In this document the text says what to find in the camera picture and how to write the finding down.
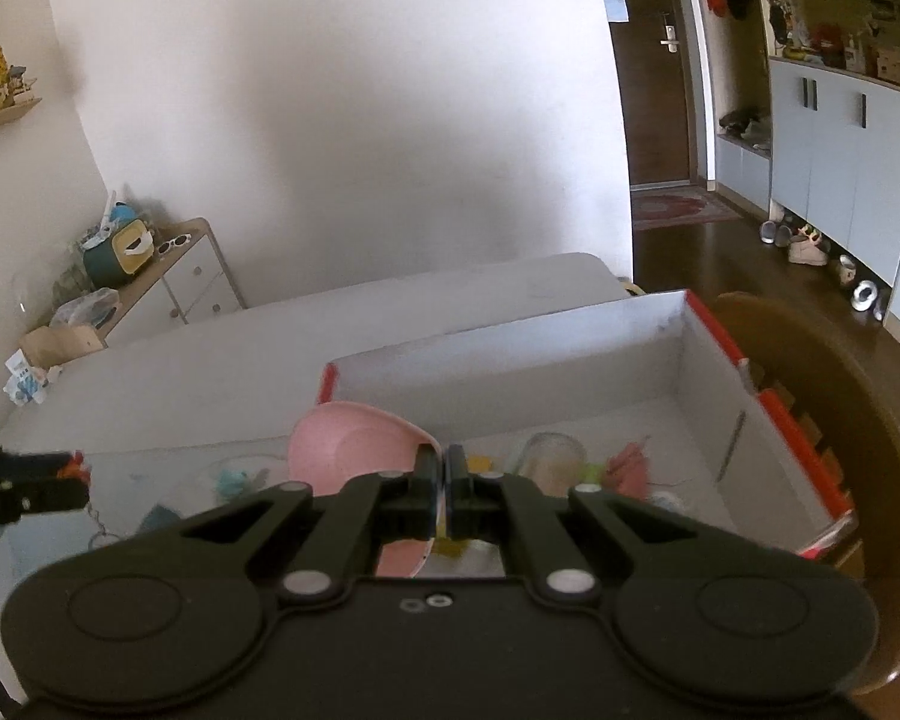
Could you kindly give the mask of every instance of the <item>red patterned rug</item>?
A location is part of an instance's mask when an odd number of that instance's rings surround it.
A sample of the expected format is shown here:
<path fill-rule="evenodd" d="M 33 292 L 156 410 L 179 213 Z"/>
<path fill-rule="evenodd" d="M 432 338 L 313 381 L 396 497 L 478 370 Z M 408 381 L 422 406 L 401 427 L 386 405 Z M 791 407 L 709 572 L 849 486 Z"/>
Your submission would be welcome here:
<path fill-rule="evenodd" d="M 740 218 L 719 196 L 699 187 L 635 191 L 631 194 L 631 212 L 636 232 Z"/>

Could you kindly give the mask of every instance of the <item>dark brown floor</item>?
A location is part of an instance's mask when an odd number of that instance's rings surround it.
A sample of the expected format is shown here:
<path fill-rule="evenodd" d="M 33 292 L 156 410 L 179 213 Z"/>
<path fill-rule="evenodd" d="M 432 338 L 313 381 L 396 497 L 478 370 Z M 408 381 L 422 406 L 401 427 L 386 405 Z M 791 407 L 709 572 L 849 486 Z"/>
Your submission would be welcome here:
<path fill-rule="evenodd" d="M 691 289 L 704 302 L 737 290 L 789 301 L 842 342 L 900 421 L 900 344 L 850 309 L 826 269 L 791 265 L 761 244 L 758 225 L 746 218 L 636 232 L 634 281 L 647 292 Z M 900 720 L 900 677 L 862 703 L 880 720 Z"/>

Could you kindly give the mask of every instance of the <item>white shoe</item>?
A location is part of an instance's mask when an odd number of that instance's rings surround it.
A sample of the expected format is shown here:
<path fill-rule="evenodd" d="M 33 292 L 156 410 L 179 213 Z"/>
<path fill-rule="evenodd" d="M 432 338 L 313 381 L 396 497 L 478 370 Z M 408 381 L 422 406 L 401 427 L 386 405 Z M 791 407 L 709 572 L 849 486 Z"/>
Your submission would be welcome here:
<path fill-rule="evenodd" d="M 826 254 L 809 238 L 793 242 L 787 253 L 787 259 L 798 265 L 826 265 Z"/>

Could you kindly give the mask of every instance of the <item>brown chair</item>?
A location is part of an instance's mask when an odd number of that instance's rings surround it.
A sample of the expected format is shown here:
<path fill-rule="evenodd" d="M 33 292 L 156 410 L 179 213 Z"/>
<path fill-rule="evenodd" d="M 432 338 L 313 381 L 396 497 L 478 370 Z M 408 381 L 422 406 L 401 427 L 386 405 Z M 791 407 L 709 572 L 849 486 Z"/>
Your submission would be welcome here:
<path fill-rule="evenodd" d="M 785 304 L 730 293 L 712 310 L 751 359 L 754 384 L 782 385 L 794 417 L 816 425 L 818 451 L 840 464 L 858 527 L 827 558 L 850 565 L 862 552 L 880 630 L 855 692 L 876 690 L 900 673 L 900 427 L 860 365 Z"/>

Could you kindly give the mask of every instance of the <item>pink plastic bowl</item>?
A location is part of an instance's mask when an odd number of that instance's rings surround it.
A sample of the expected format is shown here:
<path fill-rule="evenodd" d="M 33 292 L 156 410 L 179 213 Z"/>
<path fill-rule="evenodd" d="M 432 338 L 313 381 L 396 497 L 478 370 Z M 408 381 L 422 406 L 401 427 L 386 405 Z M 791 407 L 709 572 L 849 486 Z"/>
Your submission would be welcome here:
<path fill-rule="evenodd" d="M 376 471 L 412 471 L 416 449 L 432 436 L 405 419 L 347 401 L 324 403 L 305 413 L 290 434 L 290 479 L 308 483 L 314 495 L 334 495 L 348 479 Z M 432 541 L 396 541 L 384 547 L 377 576 L 411 577 Z"/>

